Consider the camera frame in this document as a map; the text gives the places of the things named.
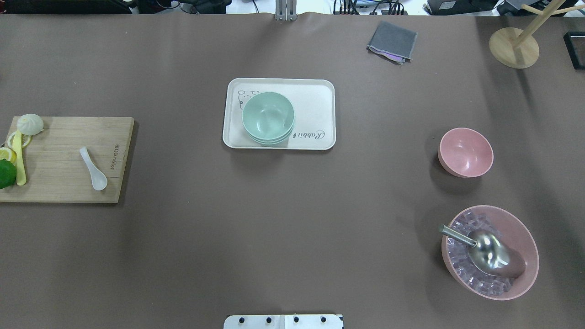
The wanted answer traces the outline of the wooden mug tree stand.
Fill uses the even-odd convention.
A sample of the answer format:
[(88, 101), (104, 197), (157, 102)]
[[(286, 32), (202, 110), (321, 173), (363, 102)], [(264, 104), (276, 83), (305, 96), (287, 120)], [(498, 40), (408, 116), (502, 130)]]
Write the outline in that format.
[(533, 33), (552, 15), (583, 9), (584, 5), (560, 9), (564, 0), (553, 0), (542, 11), (522, 4), (521, 8), (535, 13), (537, 17), (524, 30), (506, 27), (494, 32), (489, 38), (489, 50), (500, 63), (515, 69), (525, 69), (534, 65), (539, 58), (539, 46), (532, 37)]

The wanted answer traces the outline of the toy lemon slice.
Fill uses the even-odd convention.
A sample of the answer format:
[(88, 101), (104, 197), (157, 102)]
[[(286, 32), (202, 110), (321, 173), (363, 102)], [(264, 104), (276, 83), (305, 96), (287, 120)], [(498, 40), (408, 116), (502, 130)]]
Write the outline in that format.
[[(11, 133), (6, 140), (6, 146), (13, 148), (13, 138), (16, 136), (16, 131)], [(27, 147), (32, 141), (32, 136), (21, 134), (21, 148)]]

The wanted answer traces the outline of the metal ice scoop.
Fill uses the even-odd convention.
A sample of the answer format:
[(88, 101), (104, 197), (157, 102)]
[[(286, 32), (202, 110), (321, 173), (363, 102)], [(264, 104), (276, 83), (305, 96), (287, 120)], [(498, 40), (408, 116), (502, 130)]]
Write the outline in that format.
[(520, 253), (487, 230), (474, 230), (464, 235), (441, 225), (439, 232), (466, 245), (471, 261), (488, 275), (518, 278), (526, 269), (526, 262)]

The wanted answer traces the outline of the black tray holder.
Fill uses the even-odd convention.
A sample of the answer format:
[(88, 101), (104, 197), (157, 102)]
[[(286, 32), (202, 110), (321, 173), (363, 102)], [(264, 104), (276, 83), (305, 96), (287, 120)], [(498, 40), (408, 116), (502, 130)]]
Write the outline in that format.
[(570, 60), (575, 69), (585, 69), (585, 32), (568, 32), (564, 35), (564, 43)]

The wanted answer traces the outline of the green toy lime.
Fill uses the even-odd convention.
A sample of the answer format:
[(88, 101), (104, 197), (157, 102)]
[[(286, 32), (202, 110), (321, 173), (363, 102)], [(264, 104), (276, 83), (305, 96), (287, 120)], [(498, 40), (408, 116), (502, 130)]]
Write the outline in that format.
[(0, 189), (13, 186), (16, 183), (16, 167), (7, 159), (0, 160)]

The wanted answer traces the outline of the green stacked bowls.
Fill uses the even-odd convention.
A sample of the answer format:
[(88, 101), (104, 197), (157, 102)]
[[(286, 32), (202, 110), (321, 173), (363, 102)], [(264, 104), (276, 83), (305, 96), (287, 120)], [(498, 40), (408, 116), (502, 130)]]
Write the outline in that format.
[(260, 144), (286, 140), (295, 125), (295, 110), (290, 100), (277, 92), (262, 92), (243, 107), (242, 122), (248, 135)]

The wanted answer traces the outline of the grey folded cloth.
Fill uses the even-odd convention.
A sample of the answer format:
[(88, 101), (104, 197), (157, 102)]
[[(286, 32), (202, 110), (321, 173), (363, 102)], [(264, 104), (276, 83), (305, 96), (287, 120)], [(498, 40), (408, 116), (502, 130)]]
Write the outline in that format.
[(417, 37), (418, 33), (415, 31), (381, 21), (368, 42), (367, 49), (392, 62), (404, 64), (407, 60), (412, 60)]

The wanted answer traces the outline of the large pink bowl with ice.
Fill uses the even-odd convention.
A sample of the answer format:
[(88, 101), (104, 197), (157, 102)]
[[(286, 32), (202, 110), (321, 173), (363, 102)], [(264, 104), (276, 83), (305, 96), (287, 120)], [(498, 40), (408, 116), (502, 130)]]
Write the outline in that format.
[(506, 246), (519, 252), (526, 263), (524, 273), (515, 279), (487, 275), (476, 269), (462, 243), (443, 237), (443, 262), (460, 287), (482, 298), (497, 301), (518, 298), (531, 289), (539, 273), (539, 252), (527, 227), (512, 213), (495, 206), (472, 206), (460, 211), (449, 227), (460, 233), (483, 227), (497, 235)]

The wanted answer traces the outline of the bamboo cutting board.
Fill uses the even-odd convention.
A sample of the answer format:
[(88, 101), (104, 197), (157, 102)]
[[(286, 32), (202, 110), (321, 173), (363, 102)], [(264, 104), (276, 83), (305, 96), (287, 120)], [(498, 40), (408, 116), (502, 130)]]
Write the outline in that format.
[[(131, 117), (43, 117), (23, 150), (27, 183), (2, 189), (2, 202), (117, 203), (133, 135)], [(93, 189), (80, 148), (108, 179)]]

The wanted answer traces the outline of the white ceramic spoon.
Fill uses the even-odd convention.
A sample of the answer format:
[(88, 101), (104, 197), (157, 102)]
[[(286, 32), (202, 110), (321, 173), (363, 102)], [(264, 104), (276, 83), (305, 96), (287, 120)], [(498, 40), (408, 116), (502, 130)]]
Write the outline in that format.
[(105, 174), (100, 171), (92, 162), (86, 147), (80, 148), (80, 155), (89, 171), (93, 189), (98, 191), (104, 190), (108, 185), (108, 179)]

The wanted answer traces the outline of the small pink bowl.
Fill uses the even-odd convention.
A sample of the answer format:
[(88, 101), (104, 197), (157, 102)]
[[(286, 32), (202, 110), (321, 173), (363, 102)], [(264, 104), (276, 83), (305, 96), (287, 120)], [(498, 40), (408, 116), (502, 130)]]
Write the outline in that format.
[(462, 178), (484, 175), (495, 159), (489, 141), (477, 131), (465, 127), (451, 129), (443, 135), (437, 156), (445, 171)]

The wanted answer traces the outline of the toy lemon half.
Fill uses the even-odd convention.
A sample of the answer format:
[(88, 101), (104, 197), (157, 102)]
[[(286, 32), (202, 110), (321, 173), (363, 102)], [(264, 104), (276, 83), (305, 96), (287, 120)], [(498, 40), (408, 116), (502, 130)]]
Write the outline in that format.
[(1, 147), (0, 148), (0, 160), (6, 159), (11, 162), (13, 165), (16, 165), (17, 155), (16, 153), (9, 147)]

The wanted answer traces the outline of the yellow plastic knife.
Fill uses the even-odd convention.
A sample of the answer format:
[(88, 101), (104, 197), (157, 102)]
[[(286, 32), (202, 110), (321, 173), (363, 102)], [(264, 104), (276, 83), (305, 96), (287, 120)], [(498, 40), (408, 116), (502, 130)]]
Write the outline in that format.
[(23, 186), (27, 183), (27, 173), (23, 161), (22, 133), (19, 130), (15, 131), (12, 146), (16, 153), (16, 184), (18, 186)]

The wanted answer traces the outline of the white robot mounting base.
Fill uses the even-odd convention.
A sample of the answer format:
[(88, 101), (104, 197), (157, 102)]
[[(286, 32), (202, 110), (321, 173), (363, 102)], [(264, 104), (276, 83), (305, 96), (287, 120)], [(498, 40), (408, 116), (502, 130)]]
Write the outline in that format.
[(224, 329), (343, 329), (338, 314), (268, 314), (226, 317)]

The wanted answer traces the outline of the cream rectangular serving tray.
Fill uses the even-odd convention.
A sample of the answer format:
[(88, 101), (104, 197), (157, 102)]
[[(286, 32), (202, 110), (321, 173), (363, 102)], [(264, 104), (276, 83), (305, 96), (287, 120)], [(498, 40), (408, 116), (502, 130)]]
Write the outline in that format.
[[(294, 129), (288, 139), (279, 144), (259, 144), (249, 137), (243, 126), (243, 107), (261, 92), (278, 92), (294, 107)], [(327, 80), (235, 78), (226, 92), (222, 140), (233, 149), (328, 150), (336, 142), (334, 86)]]

